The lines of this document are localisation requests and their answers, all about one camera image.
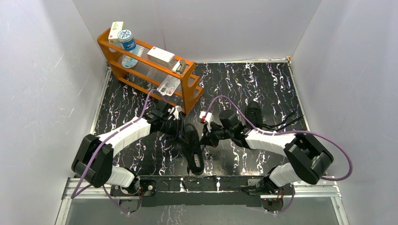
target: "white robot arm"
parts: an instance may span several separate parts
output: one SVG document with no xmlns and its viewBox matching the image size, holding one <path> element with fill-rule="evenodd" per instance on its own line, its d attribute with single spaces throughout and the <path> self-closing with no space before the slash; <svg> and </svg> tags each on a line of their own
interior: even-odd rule
<svg viewBox="0 0 398 225">
<path fill-rule="evenodd" d="M 289 163 L 271 169 L 260 182 L 257 191 L 274 193 L 282 186 L 303 180 L 316 184 L 333 162 L 333 156 L 313 135 L 263 135 L 268 132 L 252 129 L 239 121 L 232 110 L 219 114 L 221 125 L 213 122 L 213 116 L 201 112 L 204 123 L 200 143 L 216 146 L 219 140 L 231 139 L 236 145 L 249 149 L 267 150 L 288 158 Z"/>
<path fill-rule="evenodd" d="M 123 126 L 103 135 L 85 136 L 73 161 L 72 170 L 82 176 L 92 154 L 103 143 L 84 179 L 96 188 L 110 184 L 123 187 L 129 193 L 136 193 L 140 187 L 140 177 L 128 168 L 112 165 L 113 158 L 128 145 L 156 131 L 169 135 L 172 141 L 180 144 L 182 150 L 192 149 L 186 137 L 186 129 L 183 128 L 182 118 L 179 117 L 180 111 L 179 106 L 173 107 L 164 101 L 159 101 L 156 107 L 145 112 L 141 119 L 135 117 Z M 200 149 L 199 137 L 196 145 Z M 191 157 L 187 154 L 189 168 L 200 172 L 201 167 L 204 167 L 203 163 L 199 168 L 190 165 Z"/>
</svg>

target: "orange rack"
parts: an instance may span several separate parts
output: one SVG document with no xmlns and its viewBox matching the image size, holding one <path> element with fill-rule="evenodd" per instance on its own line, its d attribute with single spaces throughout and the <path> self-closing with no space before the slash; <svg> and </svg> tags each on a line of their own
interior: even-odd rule
<svg viewBox="0 0 398 225">
<path fill-rule="evenodd" d="M 104 53 L 105 58 L 115 74 L 115 77 L 119 81 L 146 94 L 150 89 L 158 88 L 167 76 L 171 75 L 178 78 L 181 83 L 174 94 L 172 96 L 164 97 L 168 103 L 174 106 L 180 105 L 183 109 L 183 113 L 188 114 L 203 94 L 203 87 L 199 86 L 200 77 L 193 74 L 196 63 L 176 55 L 174 57 L 175 61 L 172 65 L 169 68 L 164 67 L 147 59 L 147 53 L 151 48 L 153 48 L 152 45 L 135 39 L 137 46 L 134 51 L 135 54 L 133 54 L 110 44 L 108 42 L 109 31 L 110 28 L 102 33 L 98 37 L 97 41 L 102 53 Z M 124 55 L 138 60 L 137 65 L 133 68 L 123 67 L 122 57 Z M 187 64 L 182 75 L 172 71 L 172 68 L 179 60 L 185 60 Z M 151 96 L 159 100 L 162 99 L 159 95 L 154 93 L 151 94 Z"/>
</svg>

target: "black marble surface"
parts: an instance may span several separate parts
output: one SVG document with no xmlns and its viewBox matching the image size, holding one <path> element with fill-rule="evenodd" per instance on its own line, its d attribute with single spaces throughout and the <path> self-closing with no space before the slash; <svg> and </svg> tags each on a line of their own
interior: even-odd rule
<svg viewBox="0 0 398 225">
<path fill-rule="evenodd" d="M 184 122 L 192 123 L 199 134 L 200 111 L 205 111 L 218 95 L 228 97 L 244 110 L 251 100 L 262 107 L 263 120 L 269 125 L 280 123 L 287 114 L 298 109 L 290 120 L 301 116 L 299 100 L 293 86 L 287 63 L 208 63 L 198 64 L 194 74 L 201 76 L 200 85 L 205 88 L 203 96 L 186 115 Z M 146 94 L 119 82 L 110 76 L 95 134 L 109 132 L 139 115 Z M 149 107 L 154 104 L 150 99 Z M 212 106 L 215 121 L 218 113 L 231 105 L 220 98 Z M 285 130 L 306 129 L 304 120 Z M 235 146 L 229 140 L 220 141 L 218 147 L 206 147 L 203 152 L 205 171 L 203 175 L 261 175 L 287 160 L 266 150 L 249 150 Z M 115 158 L 114 164 L 129 167 L 139 175 L 187 175 L 185 158 L 173 145 L 166 143 L 164 135 L 151 134 L 131 144 Z"/>
</svg>

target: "white backdrop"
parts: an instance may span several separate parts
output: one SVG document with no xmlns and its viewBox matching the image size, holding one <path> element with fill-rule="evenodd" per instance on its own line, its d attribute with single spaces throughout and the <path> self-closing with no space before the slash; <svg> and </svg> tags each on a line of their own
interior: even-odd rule
<svg viewBox="0 0 398 225">
<path fill-rule="evenodd" d="M 73 0 L 94 39 L 113 21 L 194 61 L 292 56 L 321 0 Z"/>
<path fill-rule="evenodd" d="M 324 0 L 292 58 L 310 128 L 353 161 L 339 182 L 351 225 L 397 224 L 398 2 Z M 347 173 L 331 149 L 329 172 Z"/>
<path fill-rule="evenodd" d="M 106 70 L 71 0 L 0 1 L 0 224 L 51 225 Z"/>
</svg>

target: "small box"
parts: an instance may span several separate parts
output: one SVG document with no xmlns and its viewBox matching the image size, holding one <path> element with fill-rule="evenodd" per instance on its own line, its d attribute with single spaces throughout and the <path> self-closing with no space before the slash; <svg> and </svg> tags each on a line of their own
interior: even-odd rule
<svg viewBox="0 0 398 225">
<path fill-rule="evenodd" d="M 159 65 L 169 68 L 174 60 L 174 54 L 158 47 L 153 47 L 147 53 L 148 59 Z"/>
<path fill-rule="evenodd" d="M 112 27 L 111 30 L 109 32 L 109 36 L 108 36 L 108 41 L 112 44 L 118 44 L 119 39 L 117 37 L 117 34 L 124 30 L 124 23 L 123 22 L 113 22 L 112 23 Z"/>
</svg>

